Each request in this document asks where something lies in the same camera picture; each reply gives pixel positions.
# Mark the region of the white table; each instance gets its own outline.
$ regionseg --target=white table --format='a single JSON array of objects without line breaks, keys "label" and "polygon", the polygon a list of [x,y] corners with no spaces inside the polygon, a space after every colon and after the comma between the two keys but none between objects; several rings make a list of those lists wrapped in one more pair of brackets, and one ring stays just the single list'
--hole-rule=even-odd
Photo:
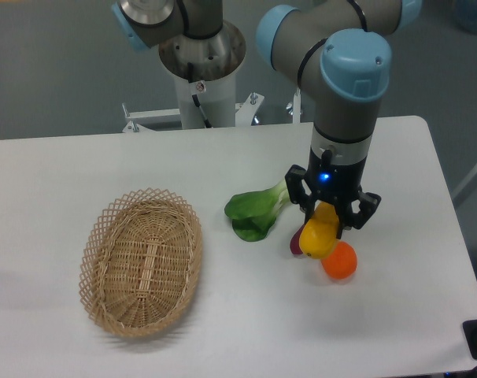
[{"label": "white table", "polygon": [[[370,377],[470,369],[461,323],[477,283],[427,125],[380,119],[363,187],[383,197],[344,239],[346,284],[298,259],[286,209],[246,243],[223,207],[306,166],[311,125],[0,141],[0,377]],[[168,188],[201,218],[194,303],[149,341],[103,332],[80,304],[83,248],[123,193]]]}]

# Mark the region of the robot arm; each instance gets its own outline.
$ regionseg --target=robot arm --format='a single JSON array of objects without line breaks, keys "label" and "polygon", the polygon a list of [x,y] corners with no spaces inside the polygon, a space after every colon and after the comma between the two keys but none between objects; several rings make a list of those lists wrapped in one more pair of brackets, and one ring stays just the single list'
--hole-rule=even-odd
[{"label": "robot arm", "polygon": [[[286,174],[290,199],[305,212],[305,222],[317,201],[334,205],[338,237],[344,228],[363,227],[380,203],[361,189],[389,83],[391,51],[379,34],[405,26],[421,6],[421,0],[327,0],[308,13],[277,6],[257,29],[261,56],[316,103],[309,167],[294,165]],[[353,202],[359,202],[357,213]]]},{"label": "robot arm", "polygon": [[112,10],[135,50],[177,35],[208,39],[223,26],[222,0],[120,0]]}]

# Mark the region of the metal bolt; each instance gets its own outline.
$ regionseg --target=metal bolt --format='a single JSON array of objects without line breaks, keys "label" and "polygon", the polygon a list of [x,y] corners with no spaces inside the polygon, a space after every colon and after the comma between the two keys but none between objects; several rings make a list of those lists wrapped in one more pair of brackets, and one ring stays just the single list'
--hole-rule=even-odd
[{"label": "metal bolt", "polygon": [[256,105],[257,97],[258,97],[258,96],[257,96],[257,93],[256,93],[256,92],[251,93],[251,96],[250,96],[250,98],[251,98],[251,105]]},{"label": "metal bolt", "polygon": [[125,119],[130,118],[130,113],[129,113],[128,110],[127,110],[127,104],[122,103],[122,104],[121,104],[121,107],[123,108],[123,113],[125,114]]},{"label": "metal bolt", "polygon": [[[288,102],[286,105],[286,113],[288,116],[292,117],[294,114],[293,102]],[[300,106],[300,115],[303,115],[303,106]]]},{"label": "metal bolt", "polygon": [[257,116],[254,116],[251,126],[258,126],[259,124],[261,124],[261,120]]}]

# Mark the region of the blue led light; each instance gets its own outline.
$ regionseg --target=blue led light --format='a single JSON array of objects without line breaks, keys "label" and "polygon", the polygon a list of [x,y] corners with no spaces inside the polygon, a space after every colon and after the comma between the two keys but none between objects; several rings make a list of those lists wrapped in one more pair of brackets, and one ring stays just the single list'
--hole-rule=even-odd
[{"label": "blue led light", "polygon": [[327,181],[329,181],[331,178],[331,175],[329,173],[326,173],[326,172],[322,172],[321,174],[319,174],[319,181],[321,183],[326,183]]}]

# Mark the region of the yellow fruit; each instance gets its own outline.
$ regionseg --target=yellow fruit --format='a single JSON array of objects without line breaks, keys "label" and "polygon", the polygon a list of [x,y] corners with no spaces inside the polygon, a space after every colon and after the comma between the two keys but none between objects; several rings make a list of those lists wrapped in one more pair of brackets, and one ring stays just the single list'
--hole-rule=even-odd
[{"label": "yellow fruit", "polygon": [[300,234],[301,251],[310,258],[328,257],[338,242],[338,224],[334,206],[321,202]]}]

